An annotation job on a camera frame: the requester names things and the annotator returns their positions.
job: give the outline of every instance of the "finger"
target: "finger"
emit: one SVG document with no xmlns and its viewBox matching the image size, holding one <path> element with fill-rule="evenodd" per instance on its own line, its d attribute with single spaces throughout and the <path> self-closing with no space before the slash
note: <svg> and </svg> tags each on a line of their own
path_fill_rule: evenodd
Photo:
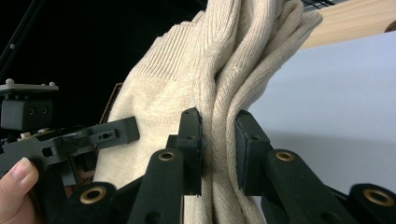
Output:
<svg viewBox="0 0 396 224">
<path fill-rule="evenodd" d="M 23 197 L 37 179 L 37 169 L 28 159 L 22 158 L 0 180 L 0 220 L 8 220 L 18 213 Z"/>
</svg>

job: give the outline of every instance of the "circular hole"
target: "circular hole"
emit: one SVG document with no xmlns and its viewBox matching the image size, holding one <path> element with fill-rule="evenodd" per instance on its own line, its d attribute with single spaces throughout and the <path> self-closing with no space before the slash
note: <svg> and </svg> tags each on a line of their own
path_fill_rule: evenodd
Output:
<svg viewBox="0 0 396 224">
<path fill-rule="evenodd" d="M 35 114 L 35 111 L 36 111 L 35 107 L 30 108 L 29 115 L 33 116 Z"/>
<path fill-rule="evenodd" d="M 174 154 L 172 152 L 163 152 L 160 154 L 160 160 L 162 161 L 171 161 L 175 158 Z"/>
<path fill-rule="evenodd" d="M 98 186 L 85 190 L 84 193 L 82 193 L 79 197 L 79 200 L 85 204 L 97 203 L 101 201 L 105 195 L 106 189 L 104 187 Z"/>
<path fill-rule="evenodd" d="M 48 114 L 48 113 L 49 113 L 49 108 L 45 106 L 43 108 L 43 114 Z"/>
<path fill-rule="evenodd" d="M 294 160 L 294 156 L 291 155 L 289 152 L 277 152 L 276 156 L 278 159 L 282 161 L 292 161 Z"/>
<path fill-rule="evenodd" d="M 393 199 L 384 191 L 379 189 L 365 189 L 364 196 L 372 203 L 390 207 L 394 205 Z"/>
<path fill-rule="evenodd" d="M 94 199 L 94 198 L 98 197 L 99 195 L 100 195 L 100 191 L 99 190 L 94 190 L 94 191 L 91 191 L 91 192 L 89 192 L 87 194 L 87 198 L 88 199 Z"/>
<path fill-rule="evenodd" d="M 150 212 L 146 215 L 145 221 L 149 224 L 160 223 L 163 216 L 159 212 Z"/>
<path fill-rule="evenodd" d="M 107 139 L 109 136 L 110 136 L 110 134 L 108 134 L 108 133 L 105 133 L 105 134 L 102 135 L 102 137 L 103 137 L 104 139 Z"/>
<path fill-rule="evenodd" d="M 324 212 L 320 216 L 325 222 L 329 224 L 343 223 L 343 219 L 332 212 Z"/>
<path fill-rule="evenodd" d="M 258 141 L 260 138 L 257 135 L 251 135 L 250 139 L 253 140 L 253 141 Z"/>
</svg>

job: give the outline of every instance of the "cloth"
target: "cloth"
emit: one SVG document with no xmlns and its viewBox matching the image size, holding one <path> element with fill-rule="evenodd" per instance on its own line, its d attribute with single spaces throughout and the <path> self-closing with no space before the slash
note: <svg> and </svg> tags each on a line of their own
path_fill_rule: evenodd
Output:
<svg viewBox="0 0 396 224">
<path fill-rule="evenodd" d="M 94 181 L 120 188 L 145 173 L 149 158 L 197 107 L 207 142 L 201 197 L 185 197 L 185 223 L 264 223 L 237 188 L 233 123 L 321 17 L 299 0 L 212 0 L 205 12 L 156 39 L 126 78 L 109 120 L 136 116 L 140 140 L 101 150 Z"/>
</svg>

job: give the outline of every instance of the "black plastic part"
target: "black plastic part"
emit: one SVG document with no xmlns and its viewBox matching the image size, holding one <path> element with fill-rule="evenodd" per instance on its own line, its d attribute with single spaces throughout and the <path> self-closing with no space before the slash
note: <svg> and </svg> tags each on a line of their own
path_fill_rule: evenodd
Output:
<svg viewBox="0 0 396 224">
<path fill-rule="evenodd" d="M 53 137 L 50 133 L 48 136 L 52 138 L 47 139 L 45 135 L 40 135 L 4 144 L 4 153 L 0 154 L 0 173 L 10 170 L 22 157 L 28 158 L 39 171 L 43 171 L 50 165 L 95 151 L 94 145 L 97 145 L 99 149 L 113 147 L 130 143 L 140 137 L 134 117 L 115 120 L 57 137 Z M 71 173 L 66 173 L 76 176 L 73 170 Z"/>
<path fill-rule="evenodd" d="M 47 223 L 124 224 L 131 215 L 142 179 L 143 177 L 137 178 L 118 190 L 106 182 L 92 182 L 75 191 L 66 201 L 63 209 Z M 81 197 L 92 202 L 84 203 Z"/>
<path fill-rule="evenodd" d="M 181 114 L 177 135 L 177 150 L 183 153 L 185 161 L 185 195 L 201 195 L 201 175 L 206 142 L 202 136 L 201 117 L 196 108 L 185 110 Z"/>
<path fill-rule="evenodd" d="M 182 223 L 183 163 L 183 154 L 175 149 L 151 156 L 127 223 Z"/>
<path fill-rule="evenodd" d="M 346 202 L 359 223 L 396 223 L 396 195 L 388 189 L 373 184 L 359 184 L 352 187 Z"/>
<path fill-rule="evenodd" d="M 265 209 L 262 207 L 268 223 L 358 223 L 297 154 L 283 149 L 272 150 L 265 172 L 286 212 L 285 216 L 277 217 L 274 213 L 279 207 L 271 204 Z M 262 197 L 265 200 L 273 195 L 263 194 Z"/>
<path fill-rule="evenodd" d="M 49 170 L 40 172 L 34 187 L 34 194 L 39 205 L 39 214 L 43 216 L 46 223 L 50 223 L 55 219 L 58 212 L 64 208 L 67 199 L 58 168 L 52 167 Z"/>
<path fill-rule="evenodd" d="M 238 187 L 246 196 L 262 195 L 261 164 L 272 147 L 259 123 L 246 110 L 241 110 L 235 121 L 236 172 Z"/>
<path fill-rule="evenodd" d="M 86 185 L 73 193 L 64 209 L 49 223 L 117 223 L 117 217 L 111 213 L 115 198 L 116 188 L 109 183 L 94 182 Z"/>
<path fill-rule="evenodd" d="M 31 131 L 49 127 L 52 122 L 53 103 L 50 100 L 3 100 L 1 128 Z"/>
</svg>

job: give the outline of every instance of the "brass insert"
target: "brass insert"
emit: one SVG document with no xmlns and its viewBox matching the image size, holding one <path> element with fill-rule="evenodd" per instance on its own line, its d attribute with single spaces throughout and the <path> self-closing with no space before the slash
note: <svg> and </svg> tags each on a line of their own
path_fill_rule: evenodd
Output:
<svg viewBox="0 0 396 224">
<path fill-rule="evenodd" d="M 81 194 L 79 200 L 85 204 L 97 203 L 101 201 L 106 195 L 106 188 L 102 186 L 96 186 L 85 190 Z"/>
<path fill-rule="evenodd" d="M 159 158 L 162 161 L 172 161 L 175 158 L 175 155 L 172 152 L 165 151 L 160 154 Z"/>
<path fill-rule="evenodd" d="M 282 161 L 293 161 L 294 156 L 291 155 L 289 152 L 277 152 L 276 157 Z"/>
<path fill-rule="evenodd" d="M 386 192 L 379 189 L 365 189 L 363 194 L 370 202 L 381 206 L 391 207 L 395 204 Z"/>
</svg>

